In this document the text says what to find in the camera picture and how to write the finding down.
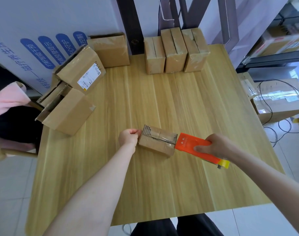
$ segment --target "person's left arm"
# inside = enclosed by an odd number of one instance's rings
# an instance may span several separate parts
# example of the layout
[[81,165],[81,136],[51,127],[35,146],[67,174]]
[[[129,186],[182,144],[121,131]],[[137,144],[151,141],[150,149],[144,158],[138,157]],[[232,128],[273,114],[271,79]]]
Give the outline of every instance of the person's left arm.
[[72,196],[44,236],[108,235],[124,178],[141,131],[120,133],[120,149]]

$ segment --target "hand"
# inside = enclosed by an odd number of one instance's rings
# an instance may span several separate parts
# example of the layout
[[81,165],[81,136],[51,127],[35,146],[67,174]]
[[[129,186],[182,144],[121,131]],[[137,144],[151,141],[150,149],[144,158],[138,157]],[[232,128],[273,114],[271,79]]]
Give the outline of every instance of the hand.
[[131,144],[133,147],[137,144],[137,139],[141,136],[142,131],[139,129],[126,129],[119,134],[120,146]]
[[194,150],[232,162],[234,157],[241,151],[229,138],[221,134],[214,133],[209,135],[206,140],[212,144],[209,146],[195,146]]

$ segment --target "forearm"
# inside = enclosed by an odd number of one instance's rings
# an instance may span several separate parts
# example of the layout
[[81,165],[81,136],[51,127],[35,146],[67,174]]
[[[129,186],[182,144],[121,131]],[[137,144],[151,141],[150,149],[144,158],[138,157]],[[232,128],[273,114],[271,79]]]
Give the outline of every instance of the forearm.
[[120,147],[73,195],[44,235],[107,235],[134,151],[131,145]]
[[243,151],[236,153],[233,162],[257,184],[299,232],[299,183]]

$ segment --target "box with shipping label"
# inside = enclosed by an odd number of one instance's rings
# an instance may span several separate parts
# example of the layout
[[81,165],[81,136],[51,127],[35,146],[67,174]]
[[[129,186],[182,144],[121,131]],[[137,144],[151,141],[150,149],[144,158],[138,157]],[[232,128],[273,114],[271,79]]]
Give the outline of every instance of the box with shipping label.
[[180,28],[161,30],[160,36],[166,54],[165,73],[183,71],[187,48]]
[[172,156],[175,152],[177,137],[177,133],[145,125],[138,144],[154,152]]
[[186,29],[182,30],[182,35],[188,51],[183,71],[201,71],[210,54],[202,31],[199,28]]
[[165,52],[160,36],[144,38],[146,72],[148,75],[163,73],[165,67]]
[[105,68],[130,64],[127,40],[123,32],[91,35],[87,43],[97,53]]
[[74,135],[95,109],[87,96],[62,81],[37,102],[44,109],[35,120],[68,135]]
[[270,27],[250,50],[248,56],[254,58],[294,51],[299,48],[298,39],[299,29],[295,25]]
[[253,99],[258,95],[257,90],[254,87],[255,83],[248,72],[239,73],[238,78],[249,99]]
[[293,78],[281,79],[281,81],[255,83],[258,96],[251,102],[262,124],[278,122],[299,114],[299,80]]
[[56,78],[84,94],[91,92],[105,73],[98,55],[89,46],[82,46],[53,71]]

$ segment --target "person's left hand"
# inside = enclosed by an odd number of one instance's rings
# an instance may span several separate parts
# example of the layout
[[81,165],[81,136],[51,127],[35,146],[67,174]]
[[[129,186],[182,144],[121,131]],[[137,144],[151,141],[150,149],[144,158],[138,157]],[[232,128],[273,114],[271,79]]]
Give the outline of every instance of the person's left hand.
[[123,146],[125,144],[131,144],[136,146],[137,139],[141,136],[142,130],[140,129],[126,129],[119,134],[119,144]]

